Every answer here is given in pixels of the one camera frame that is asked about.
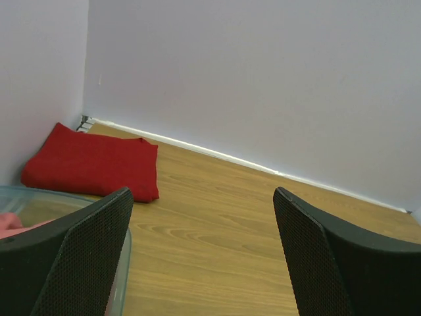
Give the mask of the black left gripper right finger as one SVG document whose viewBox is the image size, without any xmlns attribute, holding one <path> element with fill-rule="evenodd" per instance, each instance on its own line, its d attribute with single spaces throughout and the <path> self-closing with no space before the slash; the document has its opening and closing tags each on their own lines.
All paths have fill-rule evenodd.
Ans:
<svg viewBox="0 0 421 316">
<path fill-rule="evenodd" d="M 300 315 L 420 314 L 420 244 L 361 228 L 282 187 L 273 203 Z"/>
</svg>

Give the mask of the pink t shirt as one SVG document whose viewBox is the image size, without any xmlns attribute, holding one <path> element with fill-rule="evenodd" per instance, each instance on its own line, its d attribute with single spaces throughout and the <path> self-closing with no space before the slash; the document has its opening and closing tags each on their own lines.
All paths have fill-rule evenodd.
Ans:
<svg viewBox="0 0 421 316">
<path fill-rule="evenodd" d="M 0 214 L 0 239 L 2 240 L 21 234 L 47 223 L 49 223 L 49 221 L 25 227 L 15 213 L 2 213 Z"/>
</svg>

